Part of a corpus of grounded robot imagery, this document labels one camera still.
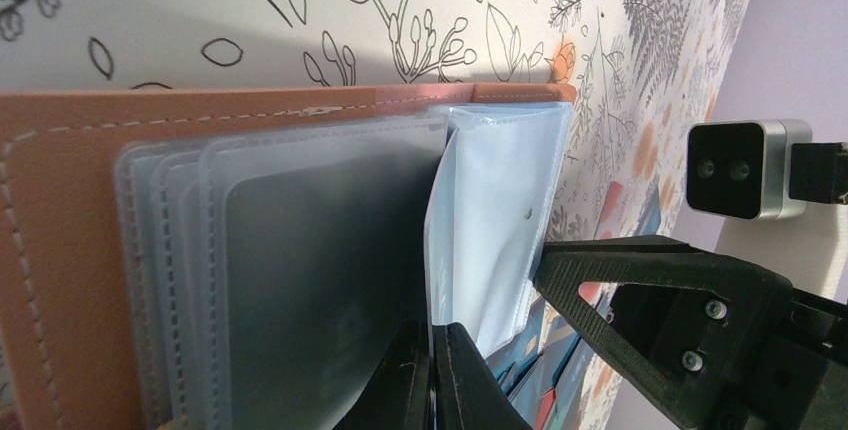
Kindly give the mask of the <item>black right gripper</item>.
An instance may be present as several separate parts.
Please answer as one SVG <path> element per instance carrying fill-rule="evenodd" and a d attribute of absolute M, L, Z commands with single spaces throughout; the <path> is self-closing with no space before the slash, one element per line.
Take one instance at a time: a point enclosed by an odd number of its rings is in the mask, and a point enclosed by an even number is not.
<path fill-rule="evenodd" d="M 547 243 L 533 285 L 681 429 L 843 429 L 847 306 L 659 235 Z"/>

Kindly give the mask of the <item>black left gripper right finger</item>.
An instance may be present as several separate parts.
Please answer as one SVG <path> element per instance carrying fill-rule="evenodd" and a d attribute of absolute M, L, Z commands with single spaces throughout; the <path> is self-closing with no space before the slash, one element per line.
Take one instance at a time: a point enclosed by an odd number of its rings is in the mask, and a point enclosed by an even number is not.
<path fill-rule="evenodd" d="M 508 401 L 464 326 L 435 326 L 433 337 L 437 429 L 530 427 Z"/>

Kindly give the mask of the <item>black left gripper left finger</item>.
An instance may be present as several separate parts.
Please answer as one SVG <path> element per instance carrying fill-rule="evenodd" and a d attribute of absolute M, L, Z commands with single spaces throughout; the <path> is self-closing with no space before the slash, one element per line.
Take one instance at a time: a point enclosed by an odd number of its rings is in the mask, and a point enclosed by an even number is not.
<path fill-rule="evenodd" d="M 433 426 L 429 327 L 402 324 L 337 429 L 401 430 Z"/>

